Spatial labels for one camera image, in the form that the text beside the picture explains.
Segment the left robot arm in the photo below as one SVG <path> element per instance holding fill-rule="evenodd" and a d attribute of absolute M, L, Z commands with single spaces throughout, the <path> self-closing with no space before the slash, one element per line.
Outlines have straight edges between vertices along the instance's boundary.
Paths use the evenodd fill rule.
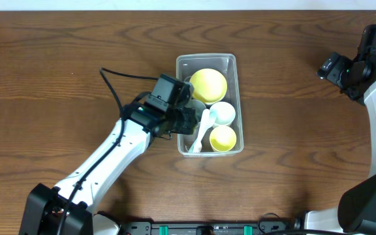
<path fill-rule="evenodd" d="M 20 234 L 119 234 L 118 222 L 97 213 L 109 188 L 155 138 L 191 134 L 198 123 L 194 109 L 168 103 L 158 108 L 133 101 L 121 114 L 106 140 L 72 174 L 29 193 Z"/>

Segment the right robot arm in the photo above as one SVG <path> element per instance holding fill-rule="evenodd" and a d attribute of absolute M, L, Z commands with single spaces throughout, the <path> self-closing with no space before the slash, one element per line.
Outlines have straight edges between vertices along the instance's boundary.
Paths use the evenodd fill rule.
<path fill-rule="evenodd" d="M 299 234 L 376 234 L 376 24 L 364 28 L 354 59 L 333 52 L 317 76 L 367 108 L 371 160 L 367 179 L 346 191 L 337 207 L 305 213 Z"/>

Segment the grey plastic cup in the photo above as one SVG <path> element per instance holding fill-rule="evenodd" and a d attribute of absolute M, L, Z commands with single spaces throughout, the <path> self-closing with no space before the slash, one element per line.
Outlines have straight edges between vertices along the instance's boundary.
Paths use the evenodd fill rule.
<path fill-rule="evenodd" d="M 197 120 L 200 121 L 201 117 L 202 117 L 202 113 L 206 109 L 206 105 L 203 102 L 201 102 L 200 100 L 191 99 L 187 103 L 187 107 L 195 110 L 195 116 L 196 116 Z"/>

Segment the yellow plastic bowl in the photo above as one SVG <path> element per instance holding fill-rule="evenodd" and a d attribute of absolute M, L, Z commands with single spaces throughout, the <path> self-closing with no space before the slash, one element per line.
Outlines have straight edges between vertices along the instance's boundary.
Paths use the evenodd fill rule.
<path fill-rule="evenodd" d="M 226 78 L 215 69 L 196 71 L 189 82 L 193 85 L 193 97 L 201 102 L 221 100 L 227 92 Z"/>

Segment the white plastic spoon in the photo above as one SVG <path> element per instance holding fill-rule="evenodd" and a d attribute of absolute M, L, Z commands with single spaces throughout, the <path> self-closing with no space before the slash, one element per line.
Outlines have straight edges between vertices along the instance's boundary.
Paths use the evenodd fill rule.
<path fill-rule="evenodd" d="M 202 113 L 197 138 L 196 138 L 196 140 L 195 140 L 195 142 L 193 143 L 193 146 L 192 146 L 193 153 L 200 152 L 200 149 L 202 147 L 201 140 L 204 137 L 204 134 L 208 129 L 209 117 L 210 117 L 210 110 L 205 109 Z"/>

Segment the yellow plastic cup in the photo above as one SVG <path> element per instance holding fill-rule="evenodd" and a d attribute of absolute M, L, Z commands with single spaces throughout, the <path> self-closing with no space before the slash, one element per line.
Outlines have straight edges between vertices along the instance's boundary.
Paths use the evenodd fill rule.
<path fill-rule="evenodd" d="M 214 151 L 230 151 L 237 141 L 234 130 L 229 126 L 218 126 L 210 133 L 210 145 Z"/>

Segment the white plastic cup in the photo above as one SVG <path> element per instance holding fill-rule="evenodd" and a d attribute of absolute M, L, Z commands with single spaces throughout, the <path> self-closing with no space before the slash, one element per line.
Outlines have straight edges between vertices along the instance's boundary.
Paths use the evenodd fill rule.
<path fill-rule="evenodd" d="M 236 117 L 236 111 L 228 102 L 217 102 L 210 107 L 210 112 L 216 114 L 213 128 L 218 126 L 230 126 Z"/>

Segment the mint green plastic spoon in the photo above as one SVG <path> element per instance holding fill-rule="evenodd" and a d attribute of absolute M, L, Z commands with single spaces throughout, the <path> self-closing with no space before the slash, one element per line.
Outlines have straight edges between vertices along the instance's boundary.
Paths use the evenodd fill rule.
<path fill-rule="evenodd" d="M 210 111 L 210 117 L 209 117 L 209 120 L 208 120 L 208 129 L 211 128 L 214 125 L 216 118 L 217 118 L 217 114 L 215 112 Z M 192 146 L 193 146 L 193 144 L 189 148 L 189 151 L 188 151 L 189 153 L 193 153 Z"/>

